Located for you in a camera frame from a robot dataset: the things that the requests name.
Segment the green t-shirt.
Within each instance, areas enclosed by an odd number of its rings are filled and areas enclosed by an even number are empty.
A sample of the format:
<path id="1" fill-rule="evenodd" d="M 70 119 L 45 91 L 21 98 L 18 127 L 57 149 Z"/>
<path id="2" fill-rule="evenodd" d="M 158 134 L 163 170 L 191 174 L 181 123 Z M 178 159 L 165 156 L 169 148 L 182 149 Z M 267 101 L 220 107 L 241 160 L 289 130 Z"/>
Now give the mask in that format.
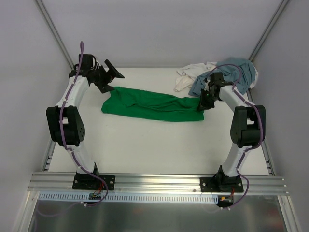
<path id="1" fill-rule="evenodd" d="M 167 122 L 196 122 L 204 120 L 197 110 L 199 99 L 140 89 L 115 87 L 103 103 L 105 114 Z"/>

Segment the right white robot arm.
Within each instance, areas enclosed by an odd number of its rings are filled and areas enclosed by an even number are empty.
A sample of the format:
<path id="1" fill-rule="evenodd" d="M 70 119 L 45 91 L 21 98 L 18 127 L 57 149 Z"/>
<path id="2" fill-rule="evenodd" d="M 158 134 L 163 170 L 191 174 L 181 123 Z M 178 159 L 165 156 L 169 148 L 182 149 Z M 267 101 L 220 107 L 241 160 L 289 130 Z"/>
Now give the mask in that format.
<path id="1" fill-rule="evenodd" d="M 225 192 L 242 187 L 240 170 L 251 150 L 265 139 L 266 109 L 244 99 L 233 82 L 225 81 L 221 72 L 210 75 L 206 88 L 201 90 L 198 111 L 215 107 L 216 101 L 225 102 L 233 112 L 230 137 L 232 147 L 218 172 L 203 187 Z"/>

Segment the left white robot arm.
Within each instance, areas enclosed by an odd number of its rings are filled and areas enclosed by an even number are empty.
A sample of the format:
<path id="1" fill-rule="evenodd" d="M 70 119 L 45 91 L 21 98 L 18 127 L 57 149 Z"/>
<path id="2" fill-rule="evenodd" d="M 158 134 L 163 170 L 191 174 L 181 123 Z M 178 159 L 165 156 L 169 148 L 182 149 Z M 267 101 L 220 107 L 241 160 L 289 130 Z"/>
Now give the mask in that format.
<path id="1" fill-rule="evenodd" d="M 103 67 L 92 54 L 80 54 L 79 63 L 69 73 L 68 86 L 56 106 L 46 109 L 46 117 L 52 141 L 58 143 L 71 156 L 78 179 L 84 179 L 89 189 L 100 185 L 96 163 L 90 158 L 84 145 L 85 127 L 79 113 L 84 94 L 95 85 L 104 94 L 114 88 L 110 83 L 124 76 L 109 60 Z"/>

